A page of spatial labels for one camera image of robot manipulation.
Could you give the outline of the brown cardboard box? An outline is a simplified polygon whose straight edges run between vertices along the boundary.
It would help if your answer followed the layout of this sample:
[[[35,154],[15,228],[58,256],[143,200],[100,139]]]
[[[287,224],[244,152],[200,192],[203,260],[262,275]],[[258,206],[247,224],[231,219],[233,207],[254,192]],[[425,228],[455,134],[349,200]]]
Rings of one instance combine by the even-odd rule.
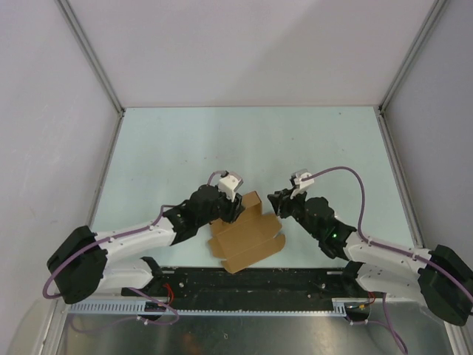
[[[230,274],[253,266],[279,253],[286,244],[282,224],[274,213],[262,212],[262,201],[257,192],[242,198],[245,210],[234,223],[221,219],[211,223],[209,247],[214,257]]]

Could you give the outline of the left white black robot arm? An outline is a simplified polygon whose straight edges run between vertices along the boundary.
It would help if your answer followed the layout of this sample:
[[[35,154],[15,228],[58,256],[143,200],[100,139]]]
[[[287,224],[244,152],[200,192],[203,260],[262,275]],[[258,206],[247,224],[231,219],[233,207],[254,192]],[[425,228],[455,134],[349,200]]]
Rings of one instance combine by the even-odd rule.
[[[158,217],[143,226],[99,233],[77,227],[47,261],[50,277],[43,295],[75,304],[98,291],[119,288],[158,294],[163,277],[146,251],[182,243],[215,220],[234,223],[244,210],[241,194],[202,185],[181,204],[162,206]]]

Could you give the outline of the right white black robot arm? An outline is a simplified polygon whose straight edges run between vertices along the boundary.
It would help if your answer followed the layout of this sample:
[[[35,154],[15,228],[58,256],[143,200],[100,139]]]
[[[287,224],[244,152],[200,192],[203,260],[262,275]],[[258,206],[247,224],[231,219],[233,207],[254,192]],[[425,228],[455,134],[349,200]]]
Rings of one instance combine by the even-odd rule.
[[[341,276],[346,295],[390,294],[414,300],[452,325],[467,323],[472,314],[472,270],[448,246],[430,250],[362,240],[355,227],[336,218],[323,197],[283,189],[268,199],[278,217],[293,218],[330,259],[347,261]]]

